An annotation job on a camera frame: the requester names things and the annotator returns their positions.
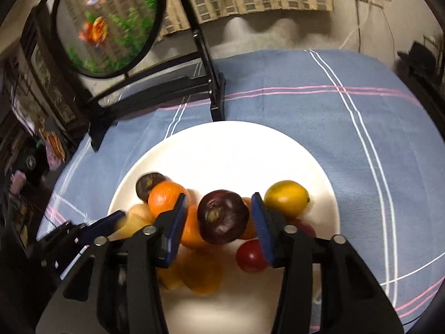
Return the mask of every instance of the tangerine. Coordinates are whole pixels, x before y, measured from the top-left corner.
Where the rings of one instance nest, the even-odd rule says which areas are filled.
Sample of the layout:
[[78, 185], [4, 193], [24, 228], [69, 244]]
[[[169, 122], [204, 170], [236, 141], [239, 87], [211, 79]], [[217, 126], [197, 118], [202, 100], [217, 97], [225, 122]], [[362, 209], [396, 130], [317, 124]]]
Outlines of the tangerine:
[[190, 194], [180, 184], [163, 181], [154, 186], [148, 196], [148, 207], [152, 216], [157, 218], [161, 213], [173, 210], [181, 193], [186, 194], [190, 202]]
[[199, 233], [196, 204], [191, 204], [187, 210], [187, 220], [182, 233], [181, 244], [190, 249], [199, 249], [208, 245]]
[[252, 217], [252, 213], [251, 213], [251, 199], [248, 197], [243, 197], [243, 201], [244, 201], [244, 204], [249, 209], [249, 220], [248, 220], [246, 229], [244, 230], [243, 234], [239, 238], [241, 240], [250, 240], [250, 239], [254, 239], [257, 236], [256, 230], [255, 230], [255, 224], [253, 222], [253, 217]]

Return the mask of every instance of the white stripe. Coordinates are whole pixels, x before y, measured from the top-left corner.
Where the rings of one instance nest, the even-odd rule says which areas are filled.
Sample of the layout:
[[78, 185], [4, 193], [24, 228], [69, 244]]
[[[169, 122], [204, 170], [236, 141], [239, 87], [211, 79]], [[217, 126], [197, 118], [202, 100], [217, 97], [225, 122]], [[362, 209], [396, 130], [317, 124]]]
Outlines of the white stripe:
[[182, 97], [181, 104], [178, 106], [178, 108], [177, 108], [177, 110], [176, 110], [176, 113], [174, 114], [173, 120], [172, 120], [171, 123], [168, 125], [167, 132], [166, 132], [166, 134], [165, 134], [164, 139], [166, 139], [167, 136], [168, 136], [168, 133], [169, 133], [169, 131], [170, 131], [170, 127], [171, 127], [171, 125], [174, 123], [174, 120], [176, 119], [176, 116], [177, 116], [177, 113], [179, 112], [179, 109], [181, 109], [181, 105], [182, 105], [183, 102], [184, 102], [184, 98], [185, 98], [185, 97]]
[[76, 157], [76, 159], [72, 163], [70, 169], [68, 170], [68, 174], [66, 175], [65, 180], [63, 181], [62, 187], [58, 193], [59, 195], [62, 195], [66, 192], [66, 189], [71, 181], [71, 178], [74, 175], [75, 170], [77, 169], [77, 167], [79, 167], [79, 163], [81, 162], [81, 160], [85, 156], [85, 153], [87, 152], [88, 148], [90, 147], [90, 142], [91, 142], [91, 138], [88, 138], [85, 146], [82, 148], [82, 150], [79, 152], [79, 155]]
[[382, 175], [383, 185], [385, 187], [385, 191], [386, 191], [386, 194], [388, 196], [388, 201], [389, 201], [389, 212], [391, 214], [392, 249], [393, 249], [393, 252], [394, 252], [394, 295], [393, 295], [393, 299], [392, 299], [392, 306], [395, 307], [396, 304], [397, 304], [397, 286], [398, 286], [397, 285], [397, 276], [399, 275], [399, 264], [398, 264], [399, 259], [398, 259], [398, 255], [397, 255], [397, 231], [396, 231], [396, 227], [395, 227], [394, 204], [392, 202], [392, 196], [391, 196], [391, 192], [390, 192], [389, 187], [388, 187], [388, 182], [386, 181], [386, 176], [385, 176], [385, 173], [383, 171], [383, 167], [382, 167], [382, 164], [380, 162], [380, 158], [379, 158], [379, 155], [377, 153], [377, 150], [375, 149], [374, 143], [372, 142], [372, 139], [369, 136], [368, 130], [366, 129], [366, 126], [364, 125], [361, 113], [359, 112], [359, 110], [355, 106], [354, 102], [352, 101], [351, 96], [346, 92], [346, 89], [344, 88], [344, 86], [341, 83], [341, 81], [338, 78], [338, 76], [331, 69], [331, 67], [320, 57], [320, 55], [316, 51], [314, 51], [314, 53], [317, 54], [319, 59], [324, 63], [324, 65], [326, 65], [328, 67], [328, 69], [331, 71], [331, 73], [335, 76], [335, 79], [337, 79], [338, 83], [343, 88], [344, 93], [348, 96], [349, 100], [351, 101], [352, 107], [357, 112], [357, 115], [358, 115], [358, 117], [360, 119], [360, 124], [363, 127], [363, 130], [364, 130], [364, 132], [366, 134], [366, 138], [368, 139], [369, 144], [371, 145], [371, 149], [372, 149], [372, 152], [374, 153], [375, 160], [377, 161], [377, 165], [379, 167], [380, 174]]
[[83, 213], [81, 210], [79, 210], [77, 207], [75, 207], [72, 203], [68, 202], [65, 198], [59, 196], [56, 194], [56, 197], [60, 199], [62, 202], [65, 202], [68, 206], [70, 206], [74, 211], [76, 211], [78, 214], [80, 214], [83, 218], [88, 218], [88, 216]]
[[127, 86], [124, 88], [124, 90], [122, 90], [122, 93], [119, 94], [119, 97], [118, 97], [116, 103], [118, 103], [118, 102], [121, 101], [121, 97], [122, 97], [122, 95], [124, 95], [125, 91], [126, 91], [128, 88], [129, 88], [129, 86], [127, 85]]
[[[77, 157], [74, 159], [72, 165], [70, 166], [70, 169], [68, 169], [68, 173], [65, 176], [65, 179], [62, 183], [62, 187], [60, 188], [59, 192], [56, 195], [60, 196], [62, 194], [64, 194], [66, 192], [66, 189], [68, 188], [68, 185], [71, 181], [71, 178], [74, 175], [74, 172], [76, 171], [77, 167], [79, 167], [79, 164], [81, 163], [83, 157], [85, 156], [85, 154], [88, 151], [88, 148], [90, 147], [90, 143], [91, 143], [91, 138], [88, 137], [88, 140], [86, 141], [86, 144], [83, 146], [83, 148], [81, 149], [81, 151], [79, 152], [79, 154], [77, 155]], [[60, 204], [60, 199], [58, 197], [55, 197], [55, 202], [54, 202], [54, 212], [57, 211], [59, 209], [59, 204]], [[52, 227], [51, 224], [48, 223], [48, 226], [46, 227], [46, 233], [50, 233], [50, 231], [52, 231]]]
[[201, 68], [202, 68], [202, 60], [199, 62], [199, 70], [197, 71], [197, 77], [201, 74]]
[[189, 95], [189, 97], [187, 98], [187, 102], [184, 104], [184, 108], [182, 108], [181, 114], [179, 115], [179, 119], [177, 120], [177, 122], [174, 124], [173, 129], [171, 130], [170, 133], [170, 137], [173, 135], [174, 129], [176, 128], [177, 124], [181, 121], [181, 117], [184, 114], [184, 110], [186, 109], [186, 106], [190, 100], [191, 95]]
[[[200, 61], [199, 63], [196, 64], [195, 71], [193, 73], [193, 77], [199, 76], [199, 73], [201, 72], [201, 68], [202, 68], [202, 61]], [[181, 121], [182, 115], [184, 114], [184, 110], [186, 109], [187, 104], [190, 101], [190, 97], [191, 97], [191, 95], [189, 95], [189, 97], [187, 98], [187, 101], [184, 104], [184, 107], [182, 108], [181, 114], [179, 115], [177, 122], [174, 124], [173, 129], [171, 130], [170, 137], [173, 135], [174, 129], [176, 128], [177, 124]]]
[[398, 280], [402, 280], [402, 279], [404, 279], [404, 278], [406, 278], [406, 277], [408, 277], [408, 276], [411, 276], [412, 274], [415, 274], [415, 273], [417, 273], [417, 272], [423, 270], [425, 267], [427, 267], [427, 266], [431, 265], [433, 262], [439, 260], [439, 259], [440, 259], [442, 256], [444, 256], [444, 255], [445, 255], [445, 252], [444, 252], [443, 254], [439, 255], [438, 257], [436, 257], [434, 260], [431, 260], [429, 263], [423, 265], [422, 267], [419, 267], [419, 269], [414, 270], [414, 271], [411, 271], [410, 273], [408, 273], [408, 274], [406, 274], [406, 275], [404, 275], [404, 276], [400, 276], [400, 277], [398, 277], [397, 279], [390, 280], [390, 281], [388, 281], [388, 282], [384, 282], [384, 283], [382, 283], [382, 284], [380, 284], [380, 285], [383, 286], [383, 285], [386, 285], [386, 284], [390, 284], [390, 283], [396, 282], [396, 281], [398, 281]]
[[82, 256], [82, 254], [86, 251], [86, 249], [88, 248], [88, 246], [84, 246], [82, 247], [81, 251], [79, 251], [79, 253], [77, 254], [77, 256], [71, 261], [71, 263], [66, 267], [66, 269], [63, 271], [62, 274], [60, 274], [60, 278], [63, 280], [66, 276], [66, 274], [68, 274], [68, 271], [70, 271], [72, 269], [72, 267], [74, 266], [74, 264], [77, 262], [77, 260], [80, 259], [80, 257]]
[[[364, 150], [364, 153], [366, 155], [366, 158], [368, 159], [369, 168], [371, 169], [372, 177], [374, 178], [375, 186], [377, 187], [377, 193], [379, 195], [379, 201], [380, 201], [380, 211], [381, 211], [382, 226], [383, 226], [385, 279], [388, 282], [389, 281], [389, 255], [388, 255], [388, 233], [387, 233], [387, 228], [386, 228], [385, 206], [384, 206], [384, 202], [383, 202], [382, 189], [380, 187], [379, 180], [377, 179], [377, 175], [375, 174], [375, 169], [374, 169], [374, 166], [372, 164], [372, 160], [371, 160], [371, 157], [369, 155], [368, 148], [366, 147], [366, 144], [364, 142], [363, 136], [361, 135], [360, 130], [359, 130], [358, 126], [357, 126], [357, 123], [355, 122], [354, 114], [352, 114], [352, 110], [349, 108], [348, 103], [344, 99], [344, 96], [341, 93], [340, 89], [338, 88], [337, 84], [335, 84], [334, 80], [332, 80], [331, 76], [326, 71], [326, 69], [318, 62], [317, 59], [315, 59], [315, 56], [312, 54], [312, 52], [310, 51], [309, 53], [311, 54], [312, 59], [314, 59], [314, 61], [320, 66], [320, 68], [322, 68], [324, 70], [324, 72], [326, 73], [326, 76], [329, 78], [329, 80], [332, 82], [332, 84], [337, 89], [337, 91], [338, 91], [338, 93], [339, 93], [339, 95], [340, 95], [340, 97], [341, 97], [341, 99], [342, 99], [346, 109], [348, 110], [349, 114], [351, 115], [352, 123], [353, 123], [353, 125], [355, 127], [357, 135], [359, 136], [359, 139], [360, 139], [360, 142], [361, 142], [361, 144], [363, 146], [363, 150]], [[385, 293], [386, 293], [386, 295], [389, 295], [389, 285], [387, 285], [385, 287]]]

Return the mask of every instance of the table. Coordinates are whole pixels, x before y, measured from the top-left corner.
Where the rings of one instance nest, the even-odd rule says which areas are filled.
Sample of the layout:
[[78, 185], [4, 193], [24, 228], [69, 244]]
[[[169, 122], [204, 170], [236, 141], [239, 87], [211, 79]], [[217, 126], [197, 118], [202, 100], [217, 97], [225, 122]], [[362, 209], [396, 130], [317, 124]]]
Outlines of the table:
[[[227, 78], [226, 120], [263, 124], [304, 146], [331, 181], [341, 233], [402, 323], [421, 314], [445, 273], [445, 145], [414, 95], [377, 60], [347, 51], [257, 51], [216, 64]], [[157, 79], [184, 73], [199, 75], [200, 64]], [[209, 104], [194, 95], [121, 120], [98, 153], [86, 136], [55, 186], [47, 216], [55, 224], [104, 217], [139, 157], [180, 130], [210, 122]], [[42, 221], [39, 236], [51, 229]], [[313, 311], [316, 330], [320, 306]]]

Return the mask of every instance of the lemon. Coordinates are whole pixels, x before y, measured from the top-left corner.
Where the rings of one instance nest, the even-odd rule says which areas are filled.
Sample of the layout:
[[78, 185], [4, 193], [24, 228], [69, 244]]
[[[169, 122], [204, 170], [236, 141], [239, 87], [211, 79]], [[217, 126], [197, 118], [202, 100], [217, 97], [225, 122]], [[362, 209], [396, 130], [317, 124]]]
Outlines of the lemon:
[[264, 195], [267, 208], [281, 212], [287, 220], [302, 215], [310, 202], [309, 193], [302, 185], [294, 181], [274, 183]]

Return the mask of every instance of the cherry tomato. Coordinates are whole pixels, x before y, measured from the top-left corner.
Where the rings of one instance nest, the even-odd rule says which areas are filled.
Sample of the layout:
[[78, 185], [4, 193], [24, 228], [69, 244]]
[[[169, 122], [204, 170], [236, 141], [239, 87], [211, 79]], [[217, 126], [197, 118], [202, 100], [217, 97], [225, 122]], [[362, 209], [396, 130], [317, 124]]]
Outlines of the cherry tomato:
[[258, 240], [242, 244], [236, 252], [236, 262], [244, 272], [261, 272], [268, 266]]
[[294, 225], [299, 230], [303, 230], [305, 233], [308, 234], [308, 236], [317, 237], [314, 228], [307, 222], [296, 218], [295, 220], [290, 221], [289, 224]]

